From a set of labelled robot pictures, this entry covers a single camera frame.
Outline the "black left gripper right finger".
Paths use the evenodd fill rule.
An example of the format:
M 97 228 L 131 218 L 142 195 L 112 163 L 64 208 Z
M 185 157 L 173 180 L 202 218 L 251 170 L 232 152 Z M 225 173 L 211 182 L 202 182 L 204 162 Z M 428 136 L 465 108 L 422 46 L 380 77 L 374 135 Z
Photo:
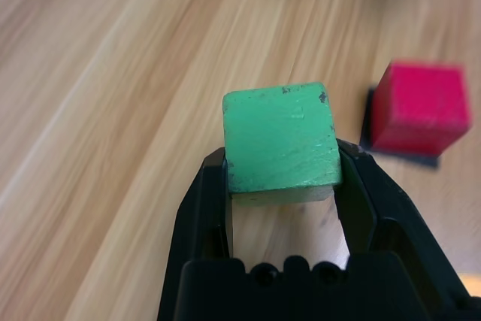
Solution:
M 464 287 L 408 194 L 357 144 L 337 142 L 343 182 L 334 199 L 349 268 L 372 284 L 386 315 L 411 320 L 472 320 Z

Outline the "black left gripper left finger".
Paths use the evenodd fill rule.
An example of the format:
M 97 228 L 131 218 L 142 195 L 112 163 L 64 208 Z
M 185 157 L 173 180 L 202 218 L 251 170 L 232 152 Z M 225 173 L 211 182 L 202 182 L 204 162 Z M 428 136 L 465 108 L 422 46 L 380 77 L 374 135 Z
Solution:
M 172 320 L 183 266 L 193 259 L 227 259 L 233 254 L 231 199 L 225 149 L 204 158 L 185 194 L 174 231 L 159 304 L 160 320 Z

